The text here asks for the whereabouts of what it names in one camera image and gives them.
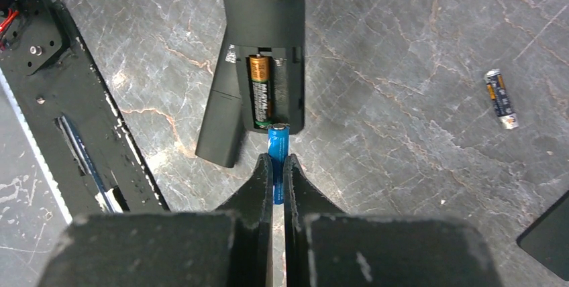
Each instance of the black plastic piece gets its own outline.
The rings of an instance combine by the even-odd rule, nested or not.
[[[261,154],[249,180],[216,209],[238,212],[244,226],[236,237],[244,248],[236,264],[236,281],[243,279],[238,286],[272,285],[272,183],[270,157]]]
[[[81,217],[38,286],[249,286],[231,283],[239,230],[232,213]]]
[[[267,132],[254,123],[248,70],[248,56],[262,54],[272,57],[269,74],[274,95],[272,122],[289,124],[291,134],[300,132],[305,114],[305,0],[223,0],[223,3],[227,37],[236,45],[245,128]]]
[[[530,225],[517,244],[555,275],[569,281],[569,192]]]
[[[226,32],[196,146],[197,156],[226,168],[235,166],[245,133],[234,54]]]
[[[295,156],[284,172],[287,286],[501,286],[466,222],[347,215]],[[77,219],[40,286],[270,287],[271,233],[272,170],[261,154],[250,179],[211,213]]]
[[[502,286],[484,238],[465,221],[309,215],[305,225],[307,272],[289,286]]]

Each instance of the copper-top battery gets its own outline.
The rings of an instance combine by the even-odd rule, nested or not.
[[[251,80],[256,82],[268,81],[268,57],[265,56],[250,56],[249,64],[251,66]]]
[[[518,127],[518,120],[512,102],[506,93],[504,79],[499,69],[492,69],[484,75],[490,99],[494,105],[496,116],[505,129]]]
[[[270,125],[269,57],[250,56],[255,124],[261,128]]]

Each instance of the gray marble surface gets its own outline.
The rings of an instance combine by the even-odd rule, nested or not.
[[[0,286],[33,287],[66,223],[2,88],[0,170]]]
[[[64,1],[169,205],[216,207],[266,147],[249,135],[231,170],[193,153],[225,29],[222,1]],[[306,127],[291,151],[351,213],[467,219],[506,286],[567,286],[515,245],[569,190],[567,6],[306,0]],[[491,68],[503,71],[519,129],[502,130],[490,107],[482,75]],[[282,272],[274,279],[279,286]]]

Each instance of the bolt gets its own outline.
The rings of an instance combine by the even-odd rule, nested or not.
[[[42,47],[31,46],[30,47],[30,54],[35,54],[36,56],[40,56],[42,54]]]
[[[284,60],[284,59],[275,58],[275,59],[274,59],[274,64],[275,64],[277,67],[282,67],[282,66],[285,65],[285,60]]]

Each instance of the battery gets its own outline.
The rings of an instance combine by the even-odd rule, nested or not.
[[[289,154],[289,127],[273,124],[268,128],[268,155],[272,164],[273,201],[276,205],[284,202],[282,168]]]
[[[255,124],[263,129],[270,125],[269,57],[249,56],[253,88]]]
[[[505,129],[514,129],[519,126],[512,102],[506,93],[504,79],[500,73],[500,69],[492,69],[488,71],[484,79],[488,93],[494,104],[496,116]]]

